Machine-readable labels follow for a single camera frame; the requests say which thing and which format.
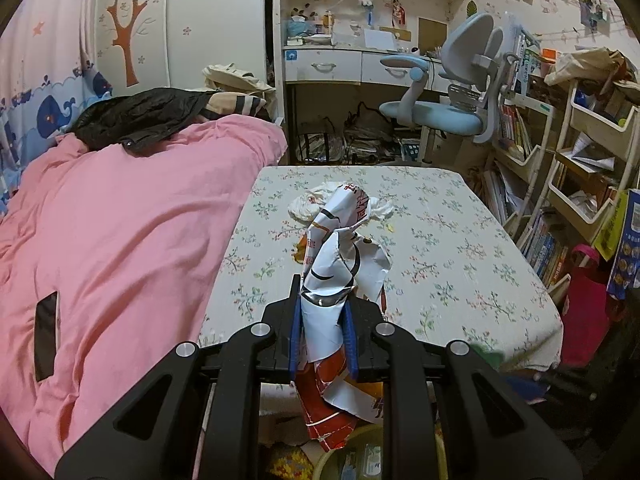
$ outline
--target drawer handle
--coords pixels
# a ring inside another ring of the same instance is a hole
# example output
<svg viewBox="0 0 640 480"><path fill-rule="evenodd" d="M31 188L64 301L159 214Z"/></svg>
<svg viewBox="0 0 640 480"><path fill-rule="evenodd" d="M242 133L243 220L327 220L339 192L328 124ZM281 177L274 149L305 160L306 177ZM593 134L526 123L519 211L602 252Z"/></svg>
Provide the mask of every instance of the drawer handle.
<svg viewBox="0 0 640 480"><path fill-rule="evenodd" d="M399 70L397 68L385 68L387 72L389 72L393 77L403 78L407 75L407 70Z"/></svg>
<svg viewBox="0 0 640 480"><path fill-rule="evenodd" d="M311 66L318 72L331 72L337 65L335 63L312 63ZM321 67L328 67L329 70L322 70Z"/></svg>

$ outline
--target blue gripper pad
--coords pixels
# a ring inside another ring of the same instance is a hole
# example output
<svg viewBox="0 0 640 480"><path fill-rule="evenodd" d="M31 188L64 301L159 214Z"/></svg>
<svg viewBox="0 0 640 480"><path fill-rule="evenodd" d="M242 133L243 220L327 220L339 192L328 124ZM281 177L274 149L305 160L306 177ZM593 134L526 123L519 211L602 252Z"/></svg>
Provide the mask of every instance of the blue gripper pad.
<svg viewBox="0 0 640 480"><path fill-rule="evenodd" d="M344 355L349 375L358 380L358 338L351 314L351 303L347 300L342 308L342 338L344 339Z"/></svg>
<svg viewBox="0 0 640 480"><path fill-rule="evenodd" d="M298 354L300 352L300 333L302 332L302 307L300 305L300 295L296 300L296 307L293 311L293 323L291 324L291 336L289 338L289 375L291 380L296 379L298 371Z"/></svg>

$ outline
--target metal bolt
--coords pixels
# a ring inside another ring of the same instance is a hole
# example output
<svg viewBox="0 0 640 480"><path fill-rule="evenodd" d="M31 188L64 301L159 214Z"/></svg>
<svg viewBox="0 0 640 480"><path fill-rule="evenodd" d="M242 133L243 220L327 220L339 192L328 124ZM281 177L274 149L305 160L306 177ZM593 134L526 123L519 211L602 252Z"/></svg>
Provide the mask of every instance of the metal bolt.
<svg viewBox="0 0 640 480"><path fill-rule="evenodd" d="M376 332L380 335L392 335L396 331L396 327L391 323L378 323L376 325Z"/></svg>
<svg viewBox="0 0 640 480"><path fill-rule="evenodd" d="M177 353L180 357L189 357L190 355L193 355L195 351L196 345L194 345L193 343L180 343L175 348L175 353Z"/></svg>
<svg viewBox="0 0 640 480"><path fill-rule="evenodd" d="M469 345L464 341L454 341L451 343L450 348L455 355L467 355L469 353Z"/></svg>
<svg viewBox="0 0 640 480"><path fill-rule="evenodd" d="M271 331L271 327L266 323L256 323L251 327L251 333L258 337L266 336Z"/></svg>

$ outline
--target chair backrest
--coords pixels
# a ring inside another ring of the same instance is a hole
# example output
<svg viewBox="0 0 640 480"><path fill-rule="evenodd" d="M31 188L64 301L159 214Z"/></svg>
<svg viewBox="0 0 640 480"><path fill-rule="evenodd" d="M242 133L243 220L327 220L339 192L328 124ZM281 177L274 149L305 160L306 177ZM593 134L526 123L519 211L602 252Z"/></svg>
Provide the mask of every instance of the chair backrest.
<svg viewBox="0 0 640 480"><path fill-rule="evenodd" d="M483 12L471 16L460 25L442 47L442 66L447 76L466 85L475 85L479 91L486 92L479 103L479 108L486 112L481 114L484 132L474 137L476 144L491 141L500 129L498 101L514 59L514 56L500 54L503 41L505 37L502 29L494 28L493 17ZM464 94L465 91L455 85L450 88L454 89L449 95L452 104L456 105L454 95ZM460 107L468 109L469 100L461 102Z"/></svg>
<svg viewBox="0 0 640 480"><path fill-rule="evenodd" d="M487 12L475 14L454 30L442 46L442 67L450 79L485 91L487 70L475 65L474 59L491 52L493 55L487 57L493 59L501 44L502 32L494 34L493 17Z"/></svg>

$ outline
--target chair armrest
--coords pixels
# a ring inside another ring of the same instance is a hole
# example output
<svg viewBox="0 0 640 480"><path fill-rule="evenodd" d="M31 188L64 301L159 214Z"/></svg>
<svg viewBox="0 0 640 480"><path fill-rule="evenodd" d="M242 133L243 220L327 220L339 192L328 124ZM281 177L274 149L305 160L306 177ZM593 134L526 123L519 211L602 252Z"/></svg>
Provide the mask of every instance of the chair armrest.
<svg viewBox="0 0 640 480"><path fill-rule="evenodd" d="M398 54L396 56L385 56L380 60L384 66L390 68L419 68L425 73L429 73L431 63L421 57Z"/></svg>

